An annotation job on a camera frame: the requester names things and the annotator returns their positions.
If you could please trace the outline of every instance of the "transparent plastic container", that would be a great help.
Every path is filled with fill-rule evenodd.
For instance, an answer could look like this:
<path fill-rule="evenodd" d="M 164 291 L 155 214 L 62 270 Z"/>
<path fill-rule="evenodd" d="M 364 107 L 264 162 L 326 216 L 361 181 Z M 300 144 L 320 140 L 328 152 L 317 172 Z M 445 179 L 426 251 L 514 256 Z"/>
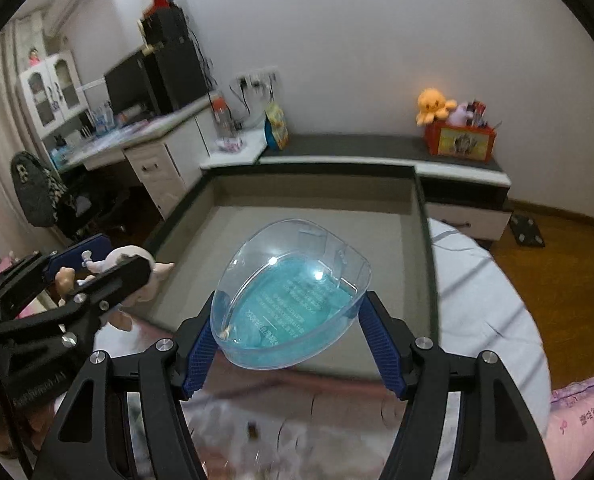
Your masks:
<path fill-rule="evenodd" d="M 212 298 L 212 334 L 233 364 L 285 368 L 315 356 L 354 322 L 370 264 L 331 232 L 288 219 L 235 254 Z"/>

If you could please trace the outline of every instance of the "office chair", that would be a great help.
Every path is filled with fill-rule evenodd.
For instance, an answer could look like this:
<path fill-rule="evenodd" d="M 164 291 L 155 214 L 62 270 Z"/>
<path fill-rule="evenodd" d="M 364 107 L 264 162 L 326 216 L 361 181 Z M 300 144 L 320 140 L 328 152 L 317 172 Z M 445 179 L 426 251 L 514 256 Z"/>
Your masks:
<path fill-rule="evenodd" d="M 56 226 L 74 241 L 111 229 L 126 231 L 116 219 L 128 200 L 127 191 L 112 192 L 91 186 L 85 178 L 67 187 L 29 152 L 14 155 L 10 172 L 17 198 L 31 225 Z"/>

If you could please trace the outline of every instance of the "red storage box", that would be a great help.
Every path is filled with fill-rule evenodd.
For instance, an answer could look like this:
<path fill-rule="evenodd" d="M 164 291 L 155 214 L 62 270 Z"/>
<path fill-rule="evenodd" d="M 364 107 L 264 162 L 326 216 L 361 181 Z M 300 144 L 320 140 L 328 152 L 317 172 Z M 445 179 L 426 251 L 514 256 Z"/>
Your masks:
<path fill-rule="evenodd" d="M 488 162 L 493 156 L 496 131 L 492 128 L 450 126 L 435 121 L 426 126 L 424 139 L 431 155 L 458 156 Z"/>

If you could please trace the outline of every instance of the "power outlet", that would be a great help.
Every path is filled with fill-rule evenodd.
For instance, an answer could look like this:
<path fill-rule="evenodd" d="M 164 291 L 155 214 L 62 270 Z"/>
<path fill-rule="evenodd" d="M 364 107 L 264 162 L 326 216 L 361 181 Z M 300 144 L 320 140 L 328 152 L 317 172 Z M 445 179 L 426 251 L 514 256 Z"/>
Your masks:
<path fill-rule="evenodd" d="M 275 66 L 267 66 L 257 70 L 242 72 L 235 76 L 240 87 L 254 88 L 263 84 L 275 84 L 279 79 L 279 69 Z"/>

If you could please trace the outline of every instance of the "orange octopus plush toy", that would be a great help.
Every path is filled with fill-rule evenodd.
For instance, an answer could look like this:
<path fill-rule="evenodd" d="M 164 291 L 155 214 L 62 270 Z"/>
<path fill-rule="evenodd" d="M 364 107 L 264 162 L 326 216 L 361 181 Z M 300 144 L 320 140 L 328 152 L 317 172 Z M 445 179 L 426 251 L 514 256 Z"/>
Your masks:
<path fill-rule="evenodd" d="M 450 111 L 457 107 L 457 102 L 446 101 L 444 95 L 436 88 L 427 88 L 419 95 L 417 105 L 419 106 L 417 126 L 423 126 L 432 123 L 435 119 L 446 120 Z"/>

